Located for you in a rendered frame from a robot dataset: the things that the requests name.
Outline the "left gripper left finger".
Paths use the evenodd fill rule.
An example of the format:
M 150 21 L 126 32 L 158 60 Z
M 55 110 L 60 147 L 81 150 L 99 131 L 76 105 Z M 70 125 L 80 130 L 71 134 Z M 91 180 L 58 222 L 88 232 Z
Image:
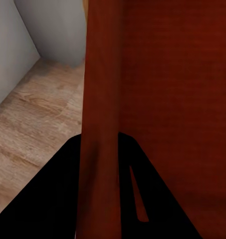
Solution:
M 0 213 L 0 239 L 75 239 L 80 147 L 70 138 Z

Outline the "storage box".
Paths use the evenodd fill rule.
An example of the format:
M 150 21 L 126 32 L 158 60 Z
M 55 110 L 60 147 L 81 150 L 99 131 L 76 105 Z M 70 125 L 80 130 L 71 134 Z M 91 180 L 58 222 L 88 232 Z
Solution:
M 226 0 L 88 0 L 75 239 L 122 239 L 120 132 L 202 239 L 226 239 Z

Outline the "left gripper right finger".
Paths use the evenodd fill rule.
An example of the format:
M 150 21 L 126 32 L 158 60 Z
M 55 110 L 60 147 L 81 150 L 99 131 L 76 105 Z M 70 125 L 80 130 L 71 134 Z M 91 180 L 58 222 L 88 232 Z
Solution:
M 118 133 L 122 239 L 202 239 L 137 141 Z M 138 220 L 132 168 L 149 222 Z

